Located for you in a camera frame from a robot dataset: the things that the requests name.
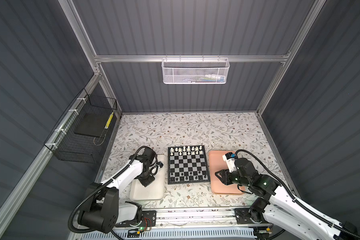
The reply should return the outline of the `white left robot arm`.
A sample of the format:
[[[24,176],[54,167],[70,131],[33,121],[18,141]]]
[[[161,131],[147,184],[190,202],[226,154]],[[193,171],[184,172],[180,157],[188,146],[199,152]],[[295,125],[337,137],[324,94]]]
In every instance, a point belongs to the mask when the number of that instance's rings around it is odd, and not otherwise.
[[[153,169],[161,167],[153,149],[139,147],[121,170],[101,183],[90,184],[86,197],[69,216],[69,230],[78,234],[94,231],[107,234],[118,224],[139,225],[143,218],[142,206],[128,201],[120,205],[120,192],[133,180],[144,187],[151,185],[158,172]]]

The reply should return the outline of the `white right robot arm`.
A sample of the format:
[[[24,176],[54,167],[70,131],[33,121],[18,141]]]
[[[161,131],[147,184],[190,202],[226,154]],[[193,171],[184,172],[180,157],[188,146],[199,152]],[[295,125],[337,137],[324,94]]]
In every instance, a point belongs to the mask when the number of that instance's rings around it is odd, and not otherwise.
[[[269,175],[244,170],[215,175],[223,184],[246,187],[258,197],[249,211],[254,223],[267,221],[303,240],[360,240],[355,226],[314,209]]]

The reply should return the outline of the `black white chess board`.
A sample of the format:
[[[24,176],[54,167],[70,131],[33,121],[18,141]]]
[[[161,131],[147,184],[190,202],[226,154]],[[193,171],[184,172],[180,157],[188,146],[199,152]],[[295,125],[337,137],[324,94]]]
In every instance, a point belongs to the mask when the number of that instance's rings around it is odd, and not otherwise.
[[[168,184],[210,182],[205,146],[168,147]]]

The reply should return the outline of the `white plastic tray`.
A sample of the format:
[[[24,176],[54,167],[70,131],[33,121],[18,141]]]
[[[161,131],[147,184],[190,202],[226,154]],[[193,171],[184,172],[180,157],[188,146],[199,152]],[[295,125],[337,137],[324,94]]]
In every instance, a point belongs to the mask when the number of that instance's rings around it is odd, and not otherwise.
[[[164,197],[167,159],[165,155],[158,155],[158,161],[164,166],[158,170],[155,180],[144,187],[139,180],[133,180],[130,191],[131,201],[158,201]]]

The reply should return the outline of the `pink plastic tray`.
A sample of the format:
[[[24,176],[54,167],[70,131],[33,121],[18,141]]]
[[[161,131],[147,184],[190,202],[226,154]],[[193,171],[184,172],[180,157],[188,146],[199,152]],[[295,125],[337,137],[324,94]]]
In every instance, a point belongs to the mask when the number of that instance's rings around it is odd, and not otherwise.
[[[240,187],[240,189],[238,189],[235,184],[225,185],[222,183],[224,177],[221,174],[216,176],[216,173],[221,170],[228,170],[228,173],[230,173],[227,163],[223,160],[223,156],[228,152],[229,151],[211,150],[208,153],[211,191],[216,195],[242,195],[242,191],[246,190],[245,187]]]

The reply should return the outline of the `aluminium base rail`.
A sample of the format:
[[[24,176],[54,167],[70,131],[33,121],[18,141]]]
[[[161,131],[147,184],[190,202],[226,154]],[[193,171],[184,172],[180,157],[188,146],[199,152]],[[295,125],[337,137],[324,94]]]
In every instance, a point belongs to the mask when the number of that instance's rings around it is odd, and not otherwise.
[[[303,225],[313,227],[318,221],[314,220],[314,213],[309,209],[303,209],[302,212],[296,212],[293,216],[283,210],[277,210],[273,205],[261,207],[258,205],[245,206],[243,208],[229,209],[228,207],[217,209],[164,209],[163,213],[157,213],[161,210],[142,210],[140,205],[128,202],[120,207],[105,207],[96,204],[94,207],[85,209],[75,209],[68,220],[68,228],[71,232],[87,233],[100,231],[107,233],[111,228],[120,224],[123,227],[137,225],[144,218],[164,218],[178,219],[180,221],[206,220],[208,218],[225,218],[236,215],[237,222],[241,224],[249,219],[254,224],[260,224],[269,221],[274,224],[286,224],[287,221],[299,221]]]

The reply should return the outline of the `aluminium horizontal wall rail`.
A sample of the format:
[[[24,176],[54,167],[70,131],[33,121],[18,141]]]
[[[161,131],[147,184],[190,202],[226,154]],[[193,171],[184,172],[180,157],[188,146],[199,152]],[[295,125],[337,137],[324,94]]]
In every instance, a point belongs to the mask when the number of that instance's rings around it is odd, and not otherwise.
[[[96,55],[97,63],[158,63],[158,62],[221,62],[233,63],[285,63],[288,55],[236,55],[236,56],[170,56],[170,55]]]

